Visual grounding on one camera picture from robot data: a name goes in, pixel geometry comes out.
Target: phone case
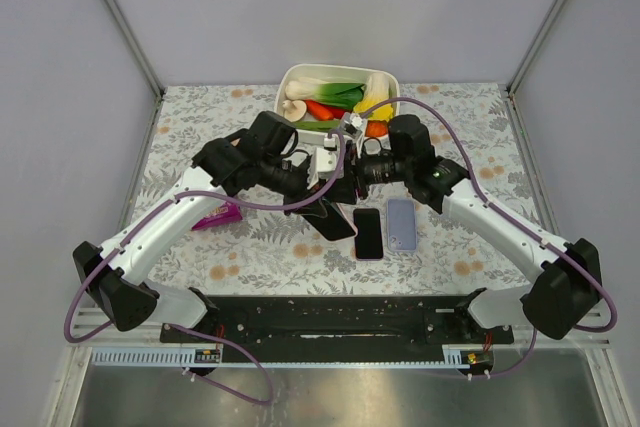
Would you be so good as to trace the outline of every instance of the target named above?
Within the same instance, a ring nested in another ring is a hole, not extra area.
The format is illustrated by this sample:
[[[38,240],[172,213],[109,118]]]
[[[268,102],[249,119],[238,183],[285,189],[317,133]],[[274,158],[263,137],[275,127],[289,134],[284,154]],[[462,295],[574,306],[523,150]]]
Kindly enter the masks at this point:
[[[413,252],[418,248],[416,207],[413,200],[387,201],[387,248],[395,252]]]

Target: plastic bin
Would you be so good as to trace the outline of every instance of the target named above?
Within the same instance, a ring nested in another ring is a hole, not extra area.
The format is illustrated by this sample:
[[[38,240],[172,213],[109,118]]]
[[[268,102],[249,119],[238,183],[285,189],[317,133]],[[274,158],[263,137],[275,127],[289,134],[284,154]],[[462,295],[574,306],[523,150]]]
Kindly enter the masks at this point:
[[[380,70],[361,69],[359,67],[344,67],[340,65],[323,65],[323,64],[298,64],[291,67],[280,83],[278,94],[276,95],[276,105],[274,111],[278,114],[282,112],[282,102],[287,97],[284,93],[284,89],[290,80],[298,80],[300,77],[312,77],[315,79],[325,80],[327,82],[362,82],[363,84],[369,78],[369,75],[373,72],[382,72]],[[387,72],[382,72],[389,78],[389,87],[391,90],[391,96],[397,97],[400,93],[400,84],[398,80]],[[399,105],[394,103],[393,105],[394,116],[399,115]],[[313,116],[306,114],[303,120],[314,120]],[[322,132],[311,132],[308,130],[298,130],[298,136],[300,142],[307,144],[322,145],[325,134]],[[380,140],[386,142],[388,136],[380,137]]]

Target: reflective surface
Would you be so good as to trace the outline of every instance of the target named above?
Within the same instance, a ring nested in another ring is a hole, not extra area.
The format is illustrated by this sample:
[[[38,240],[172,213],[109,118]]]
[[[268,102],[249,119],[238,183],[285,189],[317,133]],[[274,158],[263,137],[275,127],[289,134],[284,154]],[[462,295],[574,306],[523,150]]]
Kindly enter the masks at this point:
[[[516,359],[500,352],[497,369]],[[211,377],[265,395],[253,369],[225,369]],[[263,408],[191,383],[177,369],[92,366],[73,425],[606,425],[589,366],[576,351],[536,351],[512,376],[471,383],[405,369],[280,369],[273,378],[277,400]]]

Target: white wall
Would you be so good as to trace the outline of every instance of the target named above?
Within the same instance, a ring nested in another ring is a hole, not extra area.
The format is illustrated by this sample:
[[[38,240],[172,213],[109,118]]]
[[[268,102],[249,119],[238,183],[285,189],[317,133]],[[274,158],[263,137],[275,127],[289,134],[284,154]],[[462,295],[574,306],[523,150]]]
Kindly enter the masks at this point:
[[[516,98],[565,236],[600,250],[640,406],[640,0],[570,0]]]
[[[153,107],[101,0],[0,0],[0,425],[38,425],[82,240],[117,227]]]
[[[165,84],[279,82],[298,62],[507,82],[553,0],[118,0]]]

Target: pink snack bag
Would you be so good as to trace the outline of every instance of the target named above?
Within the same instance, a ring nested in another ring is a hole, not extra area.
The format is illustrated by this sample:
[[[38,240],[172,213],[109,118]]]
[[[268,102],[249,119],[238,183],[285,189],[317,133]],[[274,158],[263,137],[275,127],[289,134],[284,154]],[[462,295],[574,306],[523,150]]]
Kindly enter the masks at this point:
[[[240,220],[242,220],[242,214],[238,206],[225,202],[211,213],[205,215],[191,230],[208,229],[216,225],[230,224],[231,222],[238,222]]]

